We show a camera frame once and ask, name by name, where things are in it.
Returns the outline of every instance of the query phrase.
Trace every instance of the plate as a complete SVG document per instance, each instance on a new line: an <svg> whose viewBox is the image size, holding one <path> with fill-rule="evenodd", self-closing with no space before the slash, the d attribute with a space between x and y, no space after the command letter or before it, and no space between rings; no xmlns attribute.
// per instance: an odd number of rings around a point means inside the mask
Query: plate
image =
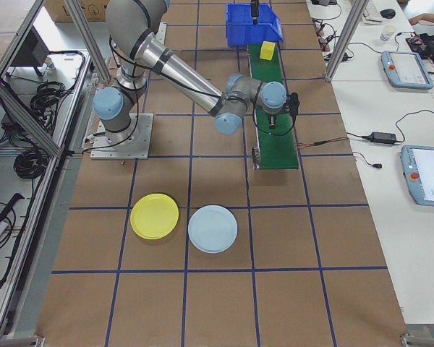
<svg viewBox="0 0 434 347"><path fill-rule="evenodd" d="M220 253L228 249L237 238L237 220L225 207L208 205L190 218L188 236L202 252Z"/></svg>
<svg viewBox="0 0 434 347"><path fill-rule="evenodd" d="M130 214L130 225L140 237L148 240L161 239L174 230L179 220L179 208L165 194L142 197Z"/></svg>

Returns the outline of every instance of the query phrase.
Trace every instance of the cardboard box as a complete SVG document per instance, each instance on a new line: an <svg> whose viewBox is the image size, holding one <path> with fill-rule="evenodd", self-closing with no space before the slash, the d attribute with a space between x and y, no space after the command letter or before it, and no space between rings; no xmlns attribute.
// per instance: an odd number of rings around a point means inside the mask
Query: cardboard box
<svg viewBox="0 0 434 347"><path fill-rule="evenodd" d="M105 21L109 0L79 0L79 2L89 22ZM72 22L64 0L46 0L45 8L54 22Z"/></svg>

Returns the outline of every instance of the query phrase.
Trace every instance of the keyboard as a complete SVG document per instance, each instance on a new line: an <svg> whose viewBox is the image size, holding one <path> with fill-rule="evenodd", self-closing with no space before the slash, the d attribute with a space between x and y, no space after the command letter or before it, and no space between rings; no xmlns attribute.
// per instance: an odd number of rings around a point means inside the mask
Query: keyboard
<svg viewBox="0 0 434 347"><path fill-rule="evenodd" d="M353 5L355 0L350 0L350 3ZM381 24L383 23L383 18L379 13L378 9L376 9L373 0L368 1L368 5L363 12L362 21L367 24Z"/></svg>

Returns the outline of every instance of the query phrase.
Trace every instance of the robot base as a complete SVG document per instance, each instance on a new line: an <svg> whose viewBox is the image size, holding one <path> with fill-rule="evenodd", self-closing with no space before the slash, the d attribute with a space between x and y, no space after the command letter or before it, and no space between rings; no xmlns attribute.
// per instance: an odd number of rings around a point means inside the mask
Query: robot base
<svg viewBox="0 0 434 347"><path fill-rule="evenodd" d="M131 113L130 118L132 123L136 122L136 113ZM90 157L93 160L125 160L125 159L148 159L150 152L151 131L153 130L152 113L140 113L138 116L137 128L134 131L130 140L123 142L120 145L103 148L100 150L92 150ZM100 122L97 132L104 132L104 125ZM96 137L93 143L93 148L112 145L108 142L108 138L101 136Z"/></svg>

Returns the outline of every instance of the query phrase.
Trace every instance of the person's hand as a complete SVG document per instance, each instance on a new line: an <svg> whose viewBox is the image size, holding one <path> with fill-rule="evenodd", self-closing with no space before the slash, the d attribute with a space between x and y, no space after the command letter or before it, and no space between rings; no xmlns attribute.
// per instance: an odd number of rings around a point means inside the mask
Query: person's hand
<svg viewBox="0 0 434 347"><path fill-rule="evenodd" d="M418 24L420 20L425 20L425 14L419 14L416 17L410 18L408 21L410 22L410 25Z"/></svg>

